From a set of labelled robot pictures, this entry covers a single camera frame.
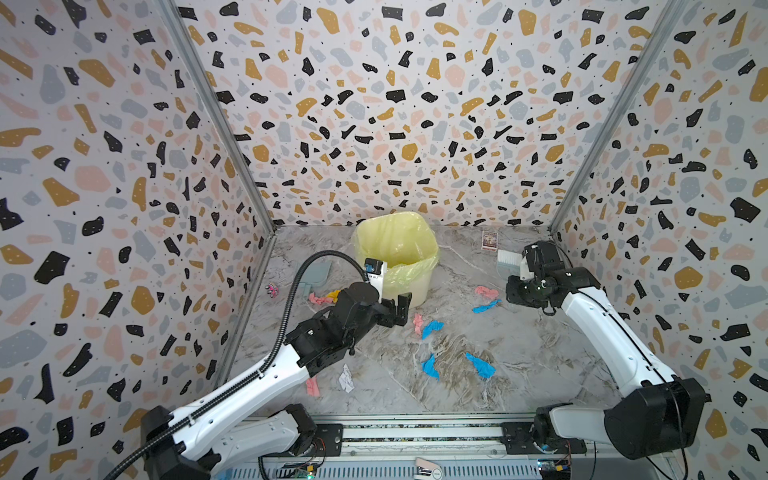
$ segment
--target terrazzo pattern wallpaper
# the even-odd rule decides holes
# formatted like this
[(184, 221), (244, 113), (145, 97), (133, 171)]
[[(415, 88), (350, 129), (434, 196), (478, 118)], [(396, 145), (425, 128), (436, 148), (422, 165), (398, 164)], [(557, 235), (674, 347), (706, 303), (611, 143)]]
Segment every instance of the terrazzo pattern wallpaper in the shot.
[(0, 477), (103, 478), (212, 389), (263, 233), (154, 4), (0, 14)]
[(768, 470), (767, 8), (690, 2), (557, 233), (711, 395), (689, 478)]
[(665, 2), (177, 4), (277, 224), (542, 225)]

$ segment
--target white crumpled paper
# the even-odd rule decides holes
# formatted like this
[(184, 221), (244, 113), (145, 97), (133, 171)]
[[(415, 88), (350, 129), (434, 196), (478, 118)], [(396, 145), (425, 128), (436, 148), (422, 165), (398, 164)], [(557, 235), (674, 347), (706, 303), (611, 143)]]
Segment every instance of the white crumpled paper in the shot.
[(339, 377), (339, 383), (341, 384), (341, 388), (347, 393), (352, 392), (355, 389), (355, 384), (352, 382), (352, 373), (349, 371), (349, 367), (346, 363), (344, 364), (344, 371)]

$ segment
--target marble table surface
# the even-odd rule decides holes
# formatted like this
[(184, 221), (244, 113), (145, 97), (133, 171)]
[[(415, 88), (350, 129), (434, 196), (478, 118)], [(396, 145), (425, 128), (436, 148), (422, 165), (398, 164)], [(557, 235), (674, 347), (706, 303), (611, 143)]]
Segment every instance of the marble table surface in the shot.
[[(427, 300), (411, 309), (405, 327), (373, 330), (347, 355), (316, 377), (320, 397), (298, 386), (277, 396), (257, 415), (270, 415), (290, 403), (302, 403), (310, 414), (396, 414), (423, 412), (533, 412), (559, 402), (611, 407), (620, 396), (611, 375), (586, 336), (558, 311), (544, 316), (540, 310), (511, 305), (505, 284), (496, 270), (496, 254), (481, 249), (481, 228), (432, 228), (440, 245), (440, 261), (432, 275)], [(548, 239), (546, 229), (491, 228), (499, 233), (499, 247), (515, 252), (536, 240)], [(230, 378), (263, 358), (272, 346), (283, 314), (287, 291), (299, 265), (318, 250), (340, 250), (354, 256), (350, 238), (354, 227), (281, 227), (266, 275), (237, 351)], [(333, 259), (329, 279), (319, 295), (357, 280), (354, 269)], [(270, 298), (263, 288), (280, 288)], [(472, 307), (486, 305), (477, 286), (497, 289), (502, 302), (484, 313)], [(290, 331), (319, 307), (296, 298)], [(422, 340), (414, 332), (414, 313), (426, 326), (433, 320), (444, 328)], [(427, 376), (422, 363), (435, 354), (440, 380)], [(496, 368), (481, 379), (465, 354)], [(355, 389), (347, 393), (339, 384), (346, 364)]]

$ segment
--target trash bin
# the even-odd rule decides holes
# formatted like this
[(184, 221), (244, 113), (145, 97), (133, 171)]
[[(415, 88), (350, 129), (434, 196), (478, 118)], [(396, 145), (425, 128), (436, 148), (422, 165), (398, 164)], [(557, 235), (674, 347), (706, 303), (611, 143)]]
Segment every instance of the trash bin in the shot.
[(411, 306), (424, 303), (440, 249), (421, 215), (401, 212), (365, 220), (355, 229), (353, 243), (360, 265), (366, 258), (387, 262), (383, 298), (396, 301), (410, 292)]

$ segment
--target small toy figure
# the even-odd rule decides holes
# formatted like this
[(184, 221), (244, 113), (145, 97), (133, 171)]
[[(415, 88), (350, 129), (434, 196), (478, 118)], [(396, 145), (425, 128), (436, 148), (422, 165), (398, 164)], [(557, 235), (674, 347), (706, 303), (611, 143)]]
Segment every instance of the small toy figure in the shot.
[(277, 296), (277, 292), (279, 291), (277, 287), (273, 283), (268, 283), (264, 289), (266, 289), (272, 298), (275, 298)]

